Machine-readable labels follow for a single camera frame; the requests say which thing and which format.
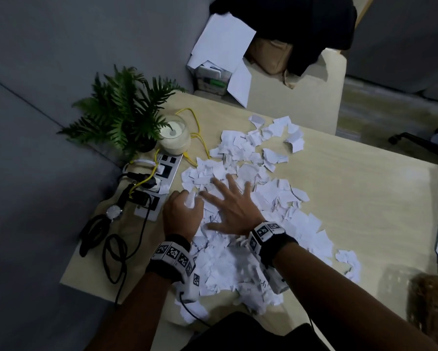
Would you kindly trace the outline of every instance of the black cloth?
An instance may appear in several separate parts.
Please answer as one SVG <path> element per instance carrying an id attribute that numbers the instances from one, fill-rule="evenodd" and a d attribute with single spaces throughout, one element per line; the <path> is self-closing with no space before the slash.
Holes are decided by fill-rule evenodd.
<path id="1" fill-rule="evenodd" d="M 204 350 L 329 351 L 310 324 L 302 324 L 289 334 L 278 336 L 263 329 L 251 316 L 240 312 L 228 315 L 182 349 Z"/>
<path id="2" fill-rule="evenodd" d="M 352 0 L 216 0 L 209 11 L 230 12 L 257 37 L 293 44 L 287 70 L 298 76 L 324 48 L 349 49 L 357 19 Z"/>

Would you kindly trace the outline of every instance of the black wristband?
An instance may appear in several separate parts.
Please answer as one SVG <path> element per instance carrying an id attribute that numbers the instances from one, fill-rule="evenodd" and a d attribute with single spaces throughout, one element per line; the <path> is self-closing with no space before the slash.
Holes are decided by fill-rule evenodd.
<path id="1" fill-rule="evenodd" d="M 149 261 L 144 273 L 146 272 L 154 272 L 156 275 L 171 280 L 172 283 L 181 281 L 180 272 L 178 272 L 174 266 L 171 266 L 162 260 Z"/>
<path id="2" fill-rule="evenodd" d="M 180 245 L 182 248 L 190 252 L 191 250 L 191 244 L 188 242 L 188 240 L 179 235 L 179 234 L 169 234 L 165 236 L 166 242 L 176 242 L 178 245 Z"/>
<path id="3" fill-rule="evenodd" d="M 273 259 L 275 258 L 279 250 L 290 242 L 297 243 L 297 241 L 292 236 L 289 236 L 286 233 L 275 234 L 267 241 L 263 242 L 260 251 L 261 262 L 263 263 L 263 265 L 266 267 L 274 267 L 272 263 Z"/>

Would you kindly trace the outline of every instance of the plant pot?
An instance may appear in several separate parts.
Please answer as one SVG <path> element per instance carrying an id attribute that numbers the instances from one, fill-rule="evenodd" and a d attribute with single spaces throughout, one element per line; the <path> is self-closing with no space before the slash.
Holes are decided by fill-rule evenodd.
<path id="1" fill-rule="evenodd" d="M 156 147 L 157 140 L 149 138 L 141 138 L 137 151 L 140 153 L 148 153 Z"/>

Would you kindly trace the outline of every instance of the table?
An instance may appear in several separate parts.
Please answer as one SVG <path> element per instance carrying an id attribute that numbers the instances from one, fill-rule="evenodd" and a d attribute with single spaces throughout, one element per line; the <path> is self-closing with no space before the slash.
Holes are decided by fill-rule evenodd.
<path id="1" fill-rule="evenodd" d="M 252 76 L 247 110 L 272 118 L 289 116 L 304 127 L 336 133 L 347 64 L 338 50 L 323 50 L 302 76 L 291 74 L 293 89 L 283 84 L 282 74 L 269 75 L 258 64 L 244 61 Z M 230 94 L 195 91 L 195 95 L 243 108 Z"/>
<path id="2" fill-rule="evenodd" d="M 201 124 L 201 133 L 209 148 L 220 142 L 223 129 L 249 131 L 250 112 L 189 94 L 175 94 L 165 104 L 164 113 L 192 108 Z M 195 128 L 191 114 L 182 117 Z M 349 141 L 316 130 L 302 128 L 305 133 L 303 151 L 290 154 L 289 163 L 276 165 L 275 177 L 287 178 L 292 185 L 305 190 L 310 201 L 302 210 L 322 220 L 335 249 L 354 250 L 362 263 L 361 287 L 402 317 L 406 316 L 406 297 L 409 278 L 425 271 L 436 273 L 434 244 L 438 229 L 438 165 L 420 161 L 376 147 Z M 280 153 L 289 152 L 282 138 L 265 142 Z M 198 140 L 193 139 L 188 150 L 191 157 L 205 158 Z M 180 171 L 187 169 L 182 160 Z M 117 190 L 120 194 L 126 183 Z M 181 189 L 177 175 L 172 189 Z M 102 202 L 96 213 L 104 212 L 116 199 Z M 129 205 L 122 219 L 113 224 L 111 232 L 119 231 L 129 244 L 137 241 L 142 219 L 134 217 Z M 128 278 L 120 300 L 138 282 L 155 247 L 163 239 L 162 222 L 148 222 L 138 253 L 128 264 Z M 90 251 L 85 258 L 73 254 L 61 283 L 113 301 L 118 286 L 107 280 L 101 262 L 102 247 Z M 347 266 L 335 263 L 338 271 Z M 232 292 L 221 292 L 200 301 L 216 322 L 231 310 L 235 299 Z M 170 292 L 162 318 L 185 325 L 174 305 Z M 284 303 L 269 307 L 257 317 L 262 325 L 277 334 L 285 334 L 305 322 L 307 316 L 290 291 Z"/>

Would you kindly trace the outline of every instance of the yellow cable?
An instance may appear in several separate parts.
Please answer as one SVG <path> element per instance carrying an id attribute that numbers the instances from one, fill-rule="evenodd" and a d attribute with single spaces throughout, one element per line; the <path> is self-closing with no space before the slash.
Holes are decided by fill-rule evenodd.
<path id="1" fill-rule="evenodd" d="M 143 183 L 148 182 L 149 180 L 151 180 L 151 178 L 154 176 L 154 174 L 156 173 L 157 170 L 157 166 L 159 166 L 159 162 L 157 161 L 157 154 L 159 153 L 160 149 L 156 150 L 156 153 L 154 154 L 154 162 L 156 163 L 156 166 L 154 166 L 154 168 L 152 169 L 151 175 L 149 175 L 149 177 L 141 182 L 138 182 L 136 185 L 134 185 L 130 191 L 128 192 L 128 195 L 130 196 L 130 198 L 132 197 L 132 193 L 133 191 L 137 188 L 140 187 Z"/>
<path id="2" fill-rule="evenodd" d="M 175 114 L 176 114 L 177 116 L 179 116 L 179 113 L 180 113 L 180 112 L 186 111 L 187 109 L 188 109 L 189 111 L 191 111 L 191 113 L 193 114 L 193 117 L 195 118 L 195 121 L 196 121 L 196 125 L 198 126 L 198 133 L 191 133 L 190 137 L 191 137 L 191 138 L 198 138 L 198 139 L 201 141 L 201 144 L 203 144 L 204 150 L 206 151 L 206 155 L 207 155 L 208 159 L 210 159 L 211 157 L 209 156 L 209 150 L 208 150 L 208 148 L 207 148 L 207 146 L 206 146 L 206 143 L 204 142 L 203 137 L 202 137 L 201 134 L 200 134 L 200 133 L 201 133 L 201 127 L 199 126 L 198 118 L 196 118 L 195 112 L 194 112 L 191 108 L 183 108 L 183 109 L 181 109 L 180 111 L 177 111 Z M 193 166 L 198 166 L 198 164 L 196 164 L 196 163 L 195 163 L 195 162 L 189 157 L 189 155 L 188 155 L 187 152 L 183 153 L 183 156 L 185 157 L 185 159 L 187 159 L 187 161 L 188 161 L 191 165 L 193 165 Z"/>

